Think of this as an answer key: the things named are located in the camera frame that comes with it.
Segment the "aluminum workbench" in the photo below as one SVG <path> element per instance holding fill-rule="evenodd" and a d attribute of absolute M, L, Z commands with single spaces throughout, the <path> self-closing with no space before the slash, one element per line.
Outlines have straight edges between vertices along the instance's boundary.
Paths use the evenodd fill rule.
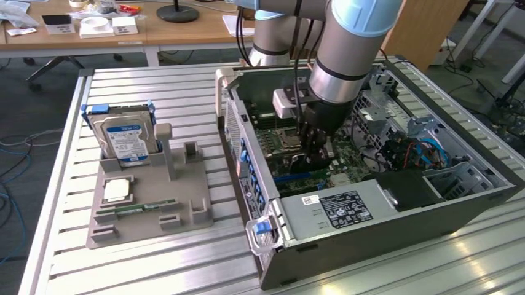
<path fill-rule="evenodd" d="M 20 294 L 525 294 L 522 194 L 451 235 L 260 291 L 215 125 L 214 78 L 223 66 L 236 64 L 100 69 L 79 77 Z M 502 151 L 505 143 L 415 68 L 397 66 L 525 178 L 519 155 Z M 402 96 L 410 100 L 409 93 Z M 215 224 L 89 250 L 84 244 L 100 149 L 80 104 L 148 99 L 157 122 L 173 126 L 172 147 L 189 140 L 203 147 Z M 413 108 L 423 111 L 415 103 Z"/>

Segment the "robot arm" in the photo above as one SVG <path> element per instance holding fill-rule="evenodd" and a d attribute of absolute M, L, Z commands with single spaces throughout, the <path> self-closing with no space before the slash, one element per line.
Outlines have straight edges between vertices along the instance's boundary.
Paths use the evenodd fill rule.
<path fill-rule="evenodd" d="M 256 65 L 287 64 L 290 44 L 280 38 L 291 31 L 294 17 L 308 15 L 312 7 L 324 13 L 324 33 L 318 49 L 318 58 L 311 71 L 307 88 L 302 90 L 307 99 L 303 111 L 304 122 L 300 123 L 300 145 L 304 150 L 310 168 L 315 170 L 330 163 L 330 142 L 343 122 L 346 121 L 366 76 L 371 69 L 375 55 L 379 51 L 386 34 L 393 28 L 403 0 L 235 0 L 236 4 L 251 9 L 267 9 L 274 12 L 258 12 L 255 46 L 250 59 Z M 314 32 L 312 40 L 319 36 Z M 284 105 L 283 96 L 274 95 L 274 106 Z"/>

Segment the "black lamp base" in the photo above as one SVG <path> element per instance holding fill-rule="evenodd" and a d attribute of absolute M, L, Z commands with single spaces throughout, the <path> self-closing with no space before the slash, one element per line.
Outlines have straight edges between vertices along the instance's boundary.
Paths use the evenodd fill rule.
<path fill-rule="evenodd" d="M 156 10 L 156 16 L 169 23 L 188 23 L 199 18 L 199 11 L 188 6 L 179 6 L 179 11 L 173 5 L 163 6 Z"/>

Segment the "barcode sticker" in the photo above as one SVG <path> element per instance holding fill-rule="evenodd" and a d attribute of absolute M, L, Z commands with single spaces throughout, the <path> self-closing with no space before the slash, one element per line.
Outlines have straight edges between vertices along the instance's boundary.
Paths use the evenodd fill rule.
<path fill-rule="evenodd" d="M 319 196 L 318 195 L 308 195 L 303 197 L 303 204 L 304 206 L 319 203 Z"/>

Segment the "hard drive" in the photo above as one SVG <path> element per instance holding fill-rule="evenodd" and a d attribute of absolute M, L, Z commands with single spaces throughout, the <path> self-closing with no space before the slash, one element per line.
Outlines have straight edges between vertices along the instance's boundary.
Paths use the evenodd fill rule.
<path fill-rule="evenodd" d="M 83 117 L 95 133 L 104 158 L 117 158 L 121 167 L 147 164 L 148 155 L 159 152 L 152 104 L 115 107 L 99 104 L 92 106 L 91 111 L 85 109 L 83 106 Z"/>

